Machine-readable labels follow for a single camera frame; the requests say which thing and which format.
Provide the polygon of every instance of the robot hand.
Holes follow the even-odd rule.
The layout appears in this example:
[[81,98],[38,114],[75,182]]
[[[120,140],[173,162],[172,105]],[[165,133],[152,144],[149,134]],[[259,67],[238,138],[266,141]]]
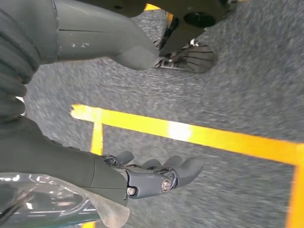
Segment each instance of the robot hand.
[[187,185],[203,169],[201,157],[191,157],[183,161],[173,156],[164,164],[155,159],[142,165],[127,165],[134,157],[131,152],[118,156],[103,155],[106,163],[121,173],[127,182],[127,194],[131,199],[161,195]]

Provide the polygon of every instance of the yellow floor tape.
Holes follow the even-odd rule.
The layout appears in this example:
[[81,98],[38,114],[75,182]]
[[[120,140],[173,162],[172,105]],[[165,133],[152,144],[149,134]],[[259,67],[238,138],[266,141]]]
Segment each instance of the yellow floor tape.
[[[91,152],[103,153],[102,125],[148,133],[296,166],[287,228],[304,228],[304,144],[127,114],[81,104],[71,115],[94,124]],[[85,224],[84,228],[94,228]]]
[[150,4],[147,4],[145,8],[145,11],[151,11],[151,10],[160,10],[160,8],[158,8],[157,6],[150,5]]

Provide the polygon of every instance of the gray carpet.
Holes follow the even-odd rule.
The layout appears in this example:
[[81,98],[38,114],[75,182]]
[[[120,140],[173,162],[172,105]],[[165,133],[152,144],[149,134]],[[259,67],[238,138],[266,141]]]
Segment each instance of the gray carpet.
[[[218,54],[205,74],[136,72],[109,59],[41,67],[28,86],[29,116],[46,135],[89,150],[93,126],[69,115],[84,104],[132,114],[304,141],[304,2],[248,0],[200,37]],[[134,20],[155,40],[161,11]],[[131,201],[126,228],[283,228],[293,167],[104,127],[104,152],[132,151],[137,162],[203,155],[194,183]]]

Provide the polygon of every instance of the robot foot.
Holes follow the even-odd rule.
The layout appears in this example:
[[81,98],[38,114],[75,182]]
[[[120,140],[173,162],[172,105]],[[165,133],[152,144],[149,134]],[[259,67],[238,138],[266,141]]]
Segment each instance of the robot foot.
[[161,57],[155,68],[204,73],[214,66],[216,61],[216,54],[209,46],[192,40],[178,53]]

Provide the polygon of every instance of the screw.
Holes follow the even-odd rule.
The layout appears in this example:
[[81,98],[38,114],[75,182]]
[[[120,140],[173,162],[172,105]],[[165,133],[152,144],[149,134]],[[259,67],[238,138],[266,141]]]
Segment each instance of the screw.
[[170,182],[169,179],[164,179],[164,181],[162,181],[161,191],[163,193],[168,192],[170,190],[170,186],[171,186],[171,183]]
[[136,192],[137,190],[135,188],[127,188],[127,194],[129,196],[134,196]]

